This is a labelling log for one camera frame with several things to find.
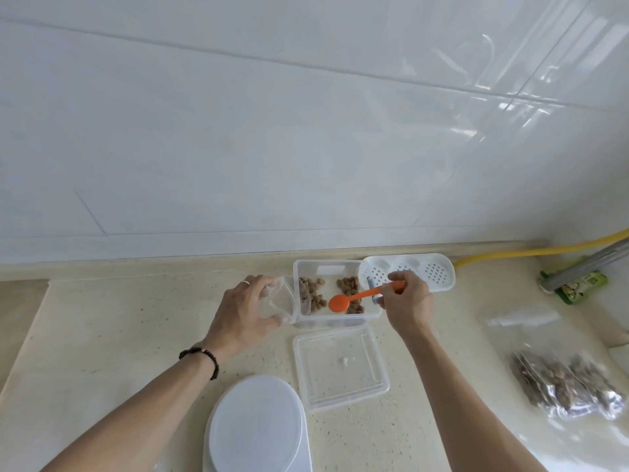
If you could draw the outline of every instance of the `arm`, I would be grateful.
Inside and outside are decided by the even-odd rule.
[[[272,278],[249,275],[225,291],[205,339],[219,365],[276,329],[258,316],[258,300]],[[42,472],[149,471],[214,373],[205,354],[188,354],[70,444]]]
[[[543,471],[544,467],[483,403],[430,331],[432,295],[412,272],[397,294],[382,288],[381,305],[408,348],[429,397],[450,467],[461,471]]]

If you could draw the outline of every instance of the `speckled countertop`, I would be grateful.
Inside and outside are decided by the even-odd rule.
[[[288,274],[282,264],[259,270]],[[56,452],[177,359],[207,331],[227,287],[247,262],[219,271],[172,272],[53,281],[0,398],[0,470],[39,470]],[[539,263],[518,259],[472,264],[457,285],[435,296],[435,332],[460,371],[493,411],[550,470],[621,470],[629,457],[629,419],[547,419],[527,404],[479,317],[546,301],[578,326],[625,390],[629,380],[589,325],[539,292]],[[372,323],[391,390],[378,398],[308,415],[315,471],[447,470],[428,399],[413,362],[385,317]],[[219,396],[249,374],[275,374],[297,389],[292,340],[283,326],[223,368],[177,430],[156,470],[199,471],[203,432]]]

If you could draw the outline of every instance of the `clear plastic bag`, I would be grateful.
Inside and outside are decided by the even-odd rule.
[[[613,420],[627,409],[626,396],[556,311],[538,305],[492,317],[486,324],[492,344],[507,358],[526,397],[549,417],[573,419],[600,412]]]

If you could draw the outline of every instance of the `orange measuring scoop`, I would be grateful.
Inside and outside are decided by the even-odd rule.
[[[404,290],[406,282],[404,280],[395,280],[390,283],[385,283],[384,285],[391,285],[394,290],[400,291]],[[375,288],[361,291],[360,293],[353,294],[351,296],[337,294],[328,302],[328,308],[334,313],[342,313],[350,307],[350,301],[359,300],[361,298],[365,298],[366,296],[375,296],[380,293],[380,290],[384,285],[376,286]]]

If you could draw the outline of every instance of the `perforated tray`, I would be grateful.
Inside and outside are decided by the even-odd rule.
[[[361,285],[368,285],[371,278],[374,287],[387,283],[391,272],[411,270],[424,280],[431,292],[448,291],[455,282],[454,267],[448,257],[441,253],[413,253],[410,255],[376,255],[364,259],[358,272]]]

